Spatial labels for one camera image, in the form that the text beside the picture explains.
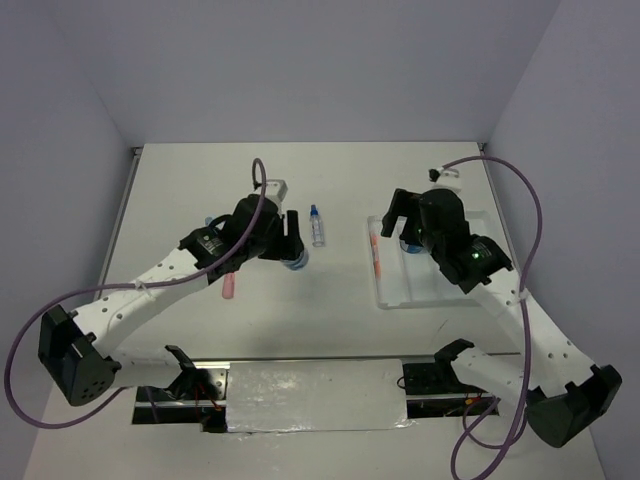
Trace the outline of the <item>blue paint jar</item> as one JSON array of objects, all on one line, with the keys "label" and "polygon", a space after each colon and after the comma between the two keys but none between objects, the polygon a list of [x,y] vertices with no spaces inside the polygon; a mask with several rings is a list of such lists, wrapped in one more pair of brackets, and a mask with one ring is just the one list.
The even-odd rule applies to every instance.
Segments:
[{"label": "blue paint jar", "polygon": [[282,260],[281,263],[291,271],[303,269],[309,261],[309,252],[304,249],[302,253],[294,260]]},{"label": "blue paint jar", "polygon": [[424,251],[424,248],[421,245],[412,245],[404,240],[400,241],[401,249],[408,254],[419,254]]}]

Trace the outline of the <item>clear blue spray bottle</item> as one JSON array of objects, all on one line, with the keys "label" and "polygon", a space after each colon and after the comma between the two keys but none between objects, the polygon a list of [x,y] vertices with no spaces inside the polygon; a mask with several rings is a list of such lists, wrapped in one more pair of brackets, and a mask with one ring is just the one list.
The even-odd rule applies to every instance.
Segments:
[{"label": "clear blue spray bottle", "polygon": [[323,247],[325,245],[323,221],[315,204],[310,207],[310,225],[312,245],[314,247]]}]

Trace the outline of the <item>orange highlighter pen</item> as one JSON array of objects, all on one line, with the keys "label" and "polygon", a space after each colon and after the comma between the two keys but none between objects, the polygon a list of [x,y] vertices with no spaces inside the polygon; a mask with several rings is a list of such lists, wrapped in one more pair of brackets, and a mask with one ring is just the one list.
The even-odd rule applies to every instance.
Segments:
[{"label": "orange highlighter pen", "polygon": [[369,244],[371,250],[374,278],[379,281],[381,278],[381,269],[378,251],[378,237],[374,232],[369,232]]}]

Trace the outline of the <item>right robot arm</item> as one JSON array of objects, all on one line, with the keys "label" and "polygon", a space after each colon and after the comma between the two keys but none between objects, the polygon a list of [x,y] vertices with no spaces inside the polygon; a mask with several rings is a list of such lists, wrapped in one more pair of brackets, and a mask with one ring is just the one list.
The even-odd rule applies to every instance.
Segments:
[{"label": "right robot arm", "polygon": [[506,253],[491,238],[471,232],[454,191],[398,189],[382,218],[382,236],[391,237],[400,218],[401,240],[424,247],[441,275],[481,305],[531,358],[528,368],[516,368],[469,340],[456,340],[435,355],[435,380],[442,389],[475,386],[521,408],[536,435],[554,448],[608,410],[622,384],[619,372],[597,365],[521,290],[521,275]]}]

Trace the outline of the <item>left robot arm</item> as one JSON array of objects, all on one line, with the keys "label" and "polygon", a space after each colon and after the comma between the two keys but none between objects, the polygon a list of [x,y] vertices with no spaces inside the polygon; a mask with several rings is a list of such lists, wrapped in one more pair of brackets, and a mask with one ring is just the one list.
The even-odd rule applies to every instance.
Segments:
[{"label": "left robot arm", "polygon": [[118,347],[171,305],[199,292],[253,258],[298,266],[306,250],[295,210],[281,212],[251,194],[233,213],[193,230],[130,289],[66,311],[50,308],[41,319],[38,358],[67,402],[84,406],[111,388],[153,386],[174,399],[203,389],[214,395],[210,375],[176,345],[136,360]]}]

